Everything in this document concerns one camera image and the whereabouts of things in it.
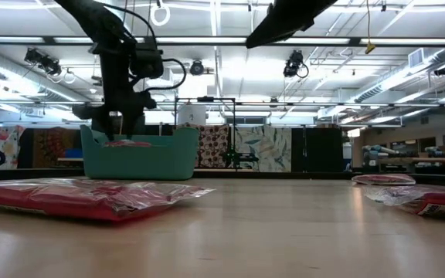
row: air vent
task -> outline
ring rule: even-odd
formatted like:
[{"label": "air vent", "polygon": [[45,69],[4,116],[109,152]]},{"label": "air vent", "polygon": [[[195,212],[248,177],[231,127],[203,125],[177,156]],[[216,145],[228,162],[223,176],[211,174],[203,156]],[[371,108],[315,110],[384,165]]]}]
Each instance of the air vent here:
[{"label": "air vent", "polygon": [[417,49],[408,55],[409,67],[413,68],[423,64],[423,49]]},{"label": "air vent", "polygon": [[422,117],[420,122],[421,122],[421,124],[428,124],[429,123],[429,118],[428,117]]}]

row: floral fabric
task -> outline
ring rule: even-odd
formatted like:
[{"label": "floral fabric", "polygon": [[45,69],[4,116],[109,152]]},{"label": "floral fabric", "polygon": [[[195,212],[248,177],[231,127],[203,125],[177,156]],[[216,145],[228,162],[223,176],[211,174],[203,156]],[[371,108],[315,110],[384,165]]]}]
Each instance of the floral fabric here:
[{"label": "floral fabric", "polygon": [[199,126],[184,124],[200,131],[197,168],[225,168],[224,154],[228,151],[229,126]]},{"label": "floral fabric", "polygon": [[0,151],[6,156],[6,161],[0,166],[0,170],[16,169],[18,167],[20,152],[20,136],[24,127],[0,127]]}]

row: cable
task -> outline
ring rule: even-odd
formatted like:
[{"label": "cable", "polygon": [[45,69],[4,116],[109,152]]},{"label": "cable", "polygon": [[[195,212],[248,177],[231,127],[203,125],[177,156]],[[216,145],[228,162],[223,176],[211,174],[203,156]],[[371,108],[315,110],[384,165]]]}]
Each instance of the cable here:
[{"label": "cable", "polygon": [[129,13],[130,15],[132,15],[132,16],[134,16],[134,17],[140,19],[142,22],[144,22],[145,25],[147,25],[149,31],[151,31],[151,33],[152,33],[152,37],[154,38],[155,48],[156,48],[156,49],[158,48],[158,41],[157,41],[157,39],[156,39],[155,32],[154,32],[154,30],[153,30],[151,24],[147,21],[147,19],[144,19],[143,17],[141,17],[141,16],[138,15],[137,13],[132,12],[132,11],[130,11],[130,10],[127,10],[127,9],[125,9],[125,8],[120,8],[120,7],[117,7],[117,6],[115,6],[115,5],[109,5],[109,4],[104,4],[104,3],[103,3],[103,5],[104,5],[104,7],[108,7],[108,8],[112,8],[112,9],[118,10],[118,11],[122,11],[122,12]]},{"label": "cable", "polygon": [[365,51],[365,54],[369,54],[375,49],[375,45],[372,44],[372,41],[370,40],[370,23],[372,21],[371,15],[370,15],[370,3],[369,0],[367,0],[367,15],[369,16],[369,25],[367,26],[367,35],[369,37],[369,42],[367,43],[367,50]]},{"label": "cable", "polygon": [[[128,9],[128,0],[124,1],[124,9]],[[127,13],[123,13],[123,24],[127,21]]]},{"label": "cable", "polygon": [[148,89],[145,90],[145,92],[152,91],[152,90],[173,90],[173,89],[176,89],[176,88],[180,87],[185,82],[187,73],[186,73],[186,68],[185,68],[185,66],[183,65],[182,62],[178,61],[177,59],[163,59],[162,61],[163,62],[175,62],[178,65],[180,65],[182,67],[182,70],[183,70],[182,81],[180,81],[178,84],[176,84],[174,86],[170,86],[170,87],[152,87],[152,88],[148,88]]},{"label": "cable", "polygon": [[310,74],[310,70],[308,69],[308,66],[305,65],[303,62],[301,62],[301,64],[303,65],[303,67],[304,67],[305,69],[307,69],[307,74],[305,74],[304,76],[300,76],[300,75],[297,73],[297,76],[300,77],[301,79],[305,79],[305,78],[307,78],[308,75]]}]

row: metal pipe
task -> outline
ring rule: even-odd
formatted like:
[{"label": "metal pipe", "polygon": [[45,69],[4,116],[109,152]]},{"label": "metal pipe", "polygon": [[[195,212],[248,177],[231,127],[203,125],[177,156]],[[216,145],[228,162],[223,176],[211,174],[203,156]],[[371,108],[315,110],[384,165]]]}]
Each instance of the metal pipe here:
[{"label": "metal pipe", "polygon": [[[26,101],[26,100],[0,100],[0,103],[4,104],[36,104],[36,105],[102,105],[103,102],[100,101]],[[158,105],[173,105],[175,103],[186,104],[188,101],[184,101],[183,99],[179,99],[179,101],[165,101],[158,103]],[[231,103],[230,100],[223,101],[219,103],[204,103],[204,102],[196,102],[191,101],[192,105],[206,105],[206,106],[226,106],[228,103]],[[316,102],[293,102],[293,103],[262,103],[262,102],[236,102],[235,106],[255,106],[255,107],[268,107],[268,106],[282,106],[282,107],[422,107],[422,108],[431,108],[431,107],[445,107],[445,103],[316,103]]]}]

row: red bag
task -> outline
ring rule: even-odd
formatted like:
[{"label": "red bag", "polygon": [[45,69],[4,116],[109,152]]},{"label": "red bag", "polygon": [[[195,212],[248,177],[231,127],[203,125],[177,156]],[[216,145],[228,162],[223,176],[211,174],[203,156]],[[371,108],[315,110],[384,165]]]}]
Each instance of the red bag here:
[{"label": "red bag", "polygon": [[404,174],[359,175],[352,181],[362,185],[414,185],[415,180]]},{"label": "red bag", "polygon": [[445,218],[445,186],[420,185],[363,188],[365,196],[417,215]]},{"label": "red bag", "polygon": [[43,178],[0,181],[0,207],[23,212],[120,221],[160,212],[212,189],[134,181]]}]

